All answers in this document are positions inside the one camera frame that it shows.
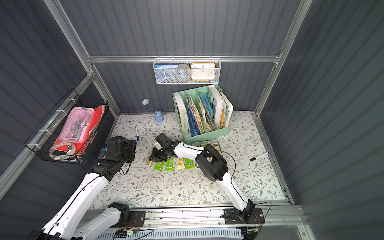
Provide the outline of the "green cookie packet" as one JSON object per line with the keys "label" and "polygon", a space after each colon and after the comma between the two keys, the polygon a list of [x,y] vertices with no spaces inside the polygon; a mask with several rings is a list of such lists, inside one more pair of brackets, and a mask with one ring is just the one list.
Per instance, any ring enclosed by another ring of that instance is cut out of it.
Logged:
{"label": "green cookie packet", "polygon": [[175,170],[175,159],[169,158],[166,161],[166,171],[174,171]]}
{"label": "green cookie packet", "polygon": [[156,165],[154,167],[154,170],[156,171],[163,171],[164,170],[164,166],[166,165],[166,162],[156,162]]}
{"label": "green cookie packet", "polygon": [[193,160],[190,160],[190,159],[187,159],[187,158],[184,158],[184,160],[185,160],[186,169],[195,168]]}

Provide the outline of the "yellow cookie packet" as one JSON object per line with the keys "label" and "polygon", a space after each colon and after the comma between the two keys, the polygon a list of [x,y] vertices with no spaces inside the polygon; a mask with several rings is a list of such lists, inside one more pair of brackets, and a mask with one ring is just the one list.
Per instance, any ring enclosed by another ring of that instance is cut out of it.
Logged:
{"label": "yellow cookie packet", "polygon": [[185,165],[184,158],[177,158],[177,169],[178,170],[182,170],[182,169],[185,169],[185,168],[186,168],[186,165]]}

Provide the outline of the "white cookie storage box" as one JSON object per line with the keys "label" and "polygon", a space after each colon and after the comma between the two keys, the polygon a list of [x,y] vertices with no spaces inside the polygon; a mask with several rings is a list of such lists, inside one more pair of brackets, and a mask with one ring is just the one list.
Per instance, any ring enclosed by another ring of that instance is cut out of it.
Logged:
{"label": "white cookie storage box", "polygon": [[207,145],[212,145],[219,154],[222,154],[219,141],[202,141],[202,142],[196,142],[192,144],[192,146],[195,146],[195,147],[206,147]]}

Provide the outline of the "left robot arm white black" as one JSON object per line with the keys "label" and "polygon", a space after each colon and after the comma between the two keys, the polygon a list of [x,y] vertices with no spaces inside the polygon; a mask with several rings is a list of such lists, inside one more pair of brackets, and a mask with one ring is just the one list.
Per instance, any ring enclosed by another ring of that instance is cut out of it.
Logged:
{"label": "left robot arm white black", "polygon": [[58,213],[41,230],[33,230],[28,240],[94,240],[110,227],[125,227],[131,222],[129,206],[113,202],[96,218],[83,226],[80,221],[98,194],[124,164],[135,159],[137,141],[112,137],[102,158],[96,160],[80,186]]}

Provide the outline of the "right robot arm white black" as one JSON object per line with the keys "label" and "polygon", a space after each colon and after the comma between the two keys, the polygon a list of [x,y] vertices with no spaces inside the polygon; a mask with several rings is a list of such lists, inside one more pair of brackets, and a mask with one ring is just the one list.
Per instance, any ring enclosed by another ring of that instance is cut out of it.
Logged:
{"label": "right robot arm white black", "polygon": [[168,158],[185,158],[196,162],[204,176],[218,183],[228,195],[234,209],[238,211],[238,219],[242,223],[248,222],[255,205],[237,186],[226,159],[214,146],[208,144],[204,147],[196,147],[181,141],[174,142],[164,133],[158,135],[155,140],[156,146],[149,160],[161,162]]}

